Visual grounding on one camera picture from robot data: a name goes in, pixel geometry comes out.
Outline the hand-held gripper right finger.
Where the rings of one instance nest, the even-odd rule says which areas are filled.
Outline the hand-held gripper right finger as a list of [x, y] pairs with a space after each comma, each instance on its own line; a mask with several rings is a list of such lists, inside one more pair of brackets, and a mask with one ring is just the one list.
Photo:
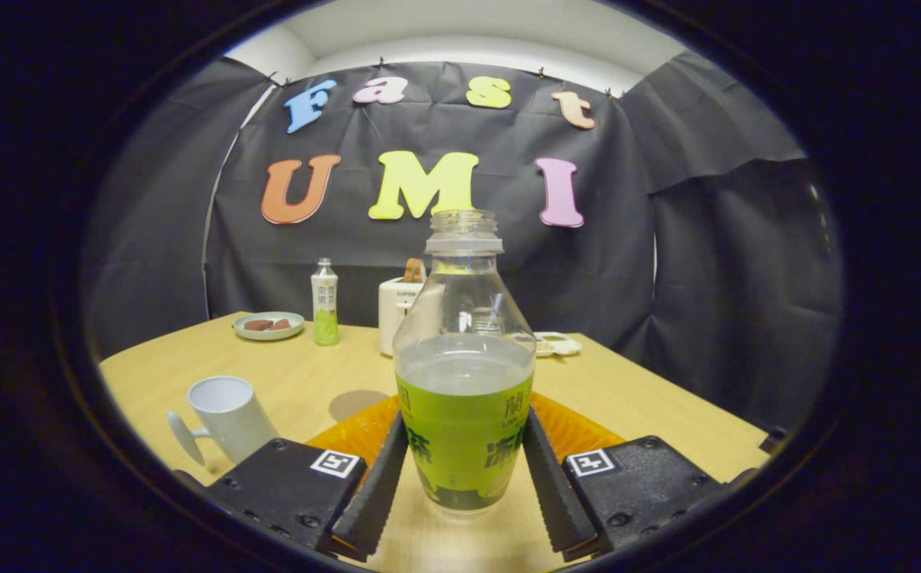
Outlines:
[[634, 551], [736, 486], [656, 435], [627, 440], [541, 394], [523, 450], [552, 550], [566, 562]]

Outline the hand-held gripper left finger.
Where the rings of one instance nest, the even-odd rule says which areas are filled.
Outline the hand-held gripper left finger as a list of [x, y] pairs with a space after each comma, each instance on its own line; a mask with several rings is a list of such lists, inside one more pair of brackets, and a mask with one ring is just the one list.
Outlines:
[[406, 452], [391, 396], [305, 443], [272, 439], [205, 492], [282, 543], [365, 562], [379, 547]]

